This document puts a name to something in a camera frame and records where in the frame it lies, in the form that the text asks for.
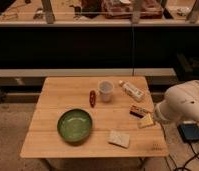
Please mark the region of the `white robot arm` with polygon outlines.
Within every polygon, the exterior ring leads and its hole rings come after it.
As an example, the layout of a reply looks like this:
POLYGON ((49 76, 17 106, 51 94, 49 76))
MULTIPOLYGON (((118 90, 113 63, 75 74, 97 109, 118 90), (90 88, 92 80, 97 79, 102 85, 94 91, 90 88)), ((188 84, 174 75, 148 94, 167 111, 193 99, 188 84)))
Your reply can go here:
POLYGON ((199 80, 168 88, 164 93, 164 99, 156 104, 151 119, 162 124, 184 120, 199 123, 199 80))

